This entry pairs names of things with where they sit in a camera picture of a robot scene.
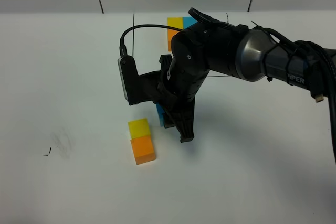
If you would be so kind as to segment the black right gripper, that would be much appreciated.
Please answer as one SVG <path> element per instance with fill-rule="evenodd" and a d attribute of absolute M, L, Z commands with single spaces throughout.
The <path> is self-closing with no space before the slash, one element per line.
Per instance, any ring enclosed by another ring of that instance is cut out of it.
<path fill-rule="evenodd" d="M 162 55 L 159 59 L 159 98 L 155 103 L 164 110 L 164 127 L 175 127 L 180 142 L 194 139 L 195 96 L 207 77 L 207 62 L 203 57 L 182 54 Z"/>

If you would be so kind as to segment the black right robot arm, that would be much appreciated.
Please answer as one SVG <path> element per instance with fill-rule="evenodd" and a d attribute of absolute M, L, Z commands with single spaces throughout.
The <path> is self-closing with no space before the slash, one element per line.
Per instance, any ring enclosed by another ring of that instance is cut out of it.
<path fill-rule="evenodd" d="M 263 77 L 306 89 L 316 102 L 328 98 L 335 131 L 335 50 L 310 41 L 290 41 L 279 32 L 256 26 L 196 23 L 171 40 L 172 55 L 160 87 L 161 125 L 175 127 L 181 142 L 194 138 L 195 96 L 210 71 L 255 82 Z"/>

